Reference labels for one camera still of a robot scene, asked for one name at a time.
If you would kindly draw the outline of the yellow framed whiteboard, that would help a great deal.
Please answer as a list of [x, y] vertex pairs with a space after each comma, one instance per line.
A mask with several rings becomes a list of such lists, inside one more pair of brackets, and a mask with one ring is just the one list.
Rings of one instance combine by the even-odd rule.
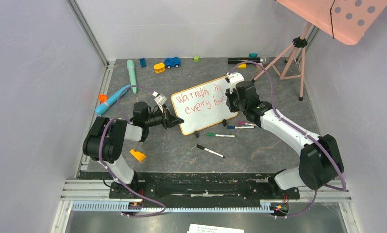
[[226, 105], [225, 91], [229, 87], [222, 76], [171, 95], [176, 116], [184, 120], [179, 125], [182, 135], [190, 135], [237, 116], [238, 113], [230, 112]]

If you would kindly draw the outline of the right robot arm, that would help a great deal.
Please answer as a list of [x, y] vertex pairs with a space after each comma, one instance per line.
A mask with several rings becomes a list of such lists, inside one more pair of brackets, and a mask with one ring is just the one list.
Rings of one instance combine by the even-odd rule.
[[248, 121], [279, 137], [300, 157], [298, 167], [273, 176], [268, 184], [272, 197], [280, 198], [294, 187], [318, 190], [334, 178], [342, 177], [344, 166], [334, 137], [312, 133], [280, 114], [271, 103], [259, 99], [251, 81], [230, 82], [226, 96], [231, 112], [241, 111]]

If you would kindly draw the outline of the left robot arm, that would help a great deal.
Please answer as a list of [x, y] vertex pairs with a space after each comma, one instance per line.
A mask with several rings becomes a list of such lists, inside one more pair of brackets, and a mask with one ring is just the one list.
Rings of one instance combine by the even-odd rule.
[[84, 155], [111, 171], [115, 182], [123, 183], [123, 194], [134, 198], [139, 194], [140, 185], [134, 181], [135, 171], [121, 155], [124, 141], [144, 142], [150, 127], [161, 125], [168, 129], [184, 123], [184, 120], [165, 105], [153, 112], [151, 107], [142, 101], [134, 104], [131, 120], [130, 124], [123, 119], [97, 117], [83, 142], [82, 150]]

